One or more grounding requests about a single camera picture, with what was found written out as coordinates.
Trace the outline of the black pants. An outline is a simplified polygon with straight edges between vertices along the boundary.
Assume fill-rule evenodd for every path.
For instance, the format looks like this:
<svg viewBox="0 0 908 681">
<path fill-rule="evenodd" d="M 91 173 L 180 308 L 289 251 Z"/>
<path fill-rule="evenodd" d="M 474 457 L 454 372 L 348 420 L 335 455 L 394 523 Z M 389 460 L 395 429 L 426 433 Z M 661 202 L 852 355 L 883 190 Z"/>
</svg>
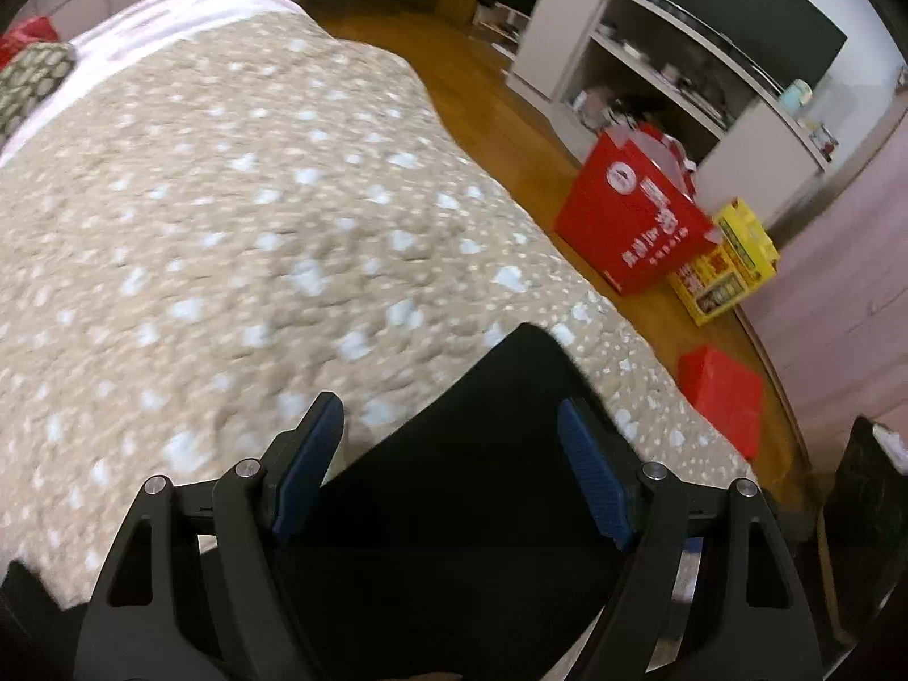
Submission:
<svg viewBox="0 0 908 681">
<path fill-rule="evenodd" d="M 614 434 L 562 346 L 521 325 L 352 466 L 328 469 L 279 566 L 303 679 L 536 679 L 553 666 L 602 609 L 619 559 L 558 438 L 571 398 Z M 61 609 L 14 564 L 3 676 L 78 679 L 89 601 Z"/>
</svg>

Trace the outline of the small red box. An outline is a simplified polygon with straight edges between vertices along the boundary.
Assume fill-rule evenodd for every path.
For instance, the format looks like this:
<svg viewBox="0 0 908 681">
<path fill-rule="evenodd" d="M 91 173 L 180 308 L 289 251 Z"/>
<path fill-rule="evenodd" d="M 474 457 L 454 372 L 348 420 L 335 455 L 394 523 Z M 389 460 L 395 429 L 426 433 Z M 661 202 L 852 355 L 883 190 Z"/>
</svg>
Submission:
<svg viewBox="0 0 908 681">
<path fill-rule="evenodd" d="M 677 386 L 745 460 L 757 457 L 763 404 L 757 373 L 713 346 L 702 346 L 680 358 Z"/>
</svg>

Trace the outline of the yellow cardboard box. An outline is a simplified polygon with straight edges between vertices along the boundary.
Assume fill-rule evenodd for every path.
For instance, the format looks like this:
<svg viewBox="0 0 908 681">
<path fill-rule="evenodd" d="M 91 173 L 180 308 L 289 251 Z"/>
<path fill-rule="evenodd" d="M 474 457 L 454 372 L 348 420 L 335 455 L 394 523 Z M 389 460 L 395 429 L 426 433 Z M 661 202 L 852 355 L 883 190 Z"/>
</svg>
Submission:
<svg viewBox="0 0 908 681">
<path fill-rule="evenodd" d="M 720 241 L 668 275 L 692 321 L 702 327 L 776 277 L 779 251 L 745 201 L 734 199 L 713 217 Z"/>
</svg>

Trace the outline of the red gift bag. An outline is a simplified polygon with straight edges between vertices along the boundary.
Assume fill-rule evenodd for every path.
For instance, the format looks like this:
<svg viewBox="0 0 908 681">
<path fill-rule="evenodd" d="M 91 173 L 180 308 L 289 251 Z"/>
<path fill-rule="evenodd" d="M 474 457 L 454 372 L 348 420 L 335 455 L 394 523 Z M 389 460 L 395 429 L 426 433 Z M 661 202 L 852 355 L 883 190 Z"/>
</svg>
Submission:
<svg viewBox="0 0 908 681">
<path fill-rule="evenodd" d="M 557 235 L 622 295 L 720 243 L 685 158 L 679 141 L 648 123 L 605 129 L 557 215 Z"/>
</svg>

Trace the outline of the beige dotted quilt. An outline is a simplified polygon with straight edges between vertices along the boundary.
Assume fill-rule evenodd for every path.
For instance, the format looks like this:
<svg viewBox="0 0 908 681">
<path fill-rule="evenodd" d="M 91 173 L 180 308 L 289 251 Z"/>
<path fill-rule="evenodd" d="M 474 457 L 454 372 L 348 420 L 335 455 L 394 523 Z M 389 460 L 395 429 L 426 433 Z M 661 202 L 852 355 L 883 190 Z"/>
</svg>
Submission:
<svg viewBox="0 0 908 681">
<path fill-rule="evenodd" d="M 743 461 L 440 125 L 400 58 L 298 14 L 94 88 L 2 174 L 2 541 L 88 603 L 143 483 L 222 477 L 342 400 L 340 473 L 521 325 L 640 452 Z"/>
</svg>

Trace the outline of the white shelf unit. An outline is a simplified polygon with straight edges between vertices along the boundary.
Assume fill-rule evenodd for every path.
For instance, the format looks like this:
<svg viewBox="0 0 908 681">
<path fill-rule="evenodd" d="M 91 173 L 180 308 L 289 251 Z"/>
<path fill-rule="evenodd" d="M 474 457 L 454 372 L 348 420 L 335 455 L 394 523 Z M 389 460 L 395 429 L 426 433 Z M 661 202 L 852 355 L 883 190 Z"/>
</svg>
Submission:
<svg viewBox="0 0 908 681">
<path fill-rule="evenodd" d="M 765 225 L 830 172 L 800 119 L 815 87 L 772 91 L 653 0 L 477 0 L 474 23 L 577 160 L 606 126 L 651 121 L 687 149 L 703 208 L 742 199 Z"/>
</svg>

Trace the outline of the olive polka dot pillow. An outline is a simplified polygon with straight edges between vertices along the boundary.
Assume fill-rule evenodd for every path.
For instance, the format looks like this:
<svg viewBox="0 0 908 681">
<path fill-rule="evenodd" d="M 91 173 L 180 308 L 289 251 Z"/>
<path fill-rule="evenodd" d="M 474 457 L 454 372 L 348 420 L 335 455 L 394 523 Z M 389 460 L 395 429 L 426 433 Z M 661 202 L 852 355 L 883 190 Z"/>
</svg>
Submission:
<svg viewBox="0 0 908 681">
<path fill-rule="evenodd" d="M 0 134 L 6 145 L 26 120 L 77 65 L 77 51 L 69 43 L 32 43 L 2 69 Z"/>
</svg>

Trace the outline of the black television screen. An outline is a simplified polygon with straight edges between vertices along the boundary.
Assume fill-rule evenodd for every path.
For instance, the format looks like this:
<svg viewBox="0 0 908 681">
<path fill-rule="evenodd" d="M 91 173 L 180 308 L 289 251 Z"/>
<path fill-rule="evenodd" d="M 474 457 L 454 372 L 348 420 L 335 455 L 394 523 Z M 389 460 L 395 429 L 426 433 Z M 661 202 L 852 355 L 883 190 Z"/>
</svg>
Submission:
<svg viewBox="0 0 908 681">
<path fill-rule="evenodd" d="M 819 85 L 847 43 L 847 34 L 809 0 L 653 2 L 688 20 L 776 93 L 796 80 Z"/>
</svg>

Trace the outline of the red quilted blanket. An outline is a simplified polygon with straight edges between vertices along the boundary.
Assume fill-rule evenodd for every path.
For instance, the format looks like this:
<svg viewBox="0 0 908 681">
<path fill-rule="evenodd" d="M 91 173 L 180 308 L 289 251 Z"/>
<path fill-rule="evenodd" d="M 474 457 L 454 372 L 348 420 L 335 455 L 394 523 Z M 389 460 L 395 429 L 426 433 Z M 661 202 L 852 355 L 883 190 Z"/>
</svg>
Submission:
<svg viewBox="0 0 908 681">
<path fill-rule="evenodd" d="M 22 20 L 0 37 L 0 69 L 5 69 L 15 56 L 35 43 L 56 43 L 60 37 L 48 17 L 35 15 Z"/>
</svg>

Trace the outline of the white bed sheet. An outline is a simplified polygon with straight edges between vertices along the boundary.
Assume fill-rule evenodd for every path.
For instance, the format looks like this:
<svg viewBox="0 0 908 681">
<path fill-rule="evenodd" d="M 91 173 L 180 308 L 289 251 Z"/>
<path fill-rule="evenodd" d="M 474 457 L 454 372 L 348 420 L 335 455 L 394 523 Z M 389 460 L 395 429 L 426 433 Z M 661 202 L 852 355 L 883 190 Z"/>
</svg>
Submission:
<svg viewBox="0 0 908 681">
<path fill-rule="evenodd" d="M 71 41 L 74 66 L 60 86 L 12 120 L 11 134 L 2 138 L 2 162 L 108 78 L 176 41 L 265 12 L 302 11 L 292 0 L 140 0 L 128 6 Z"/>
</svg>

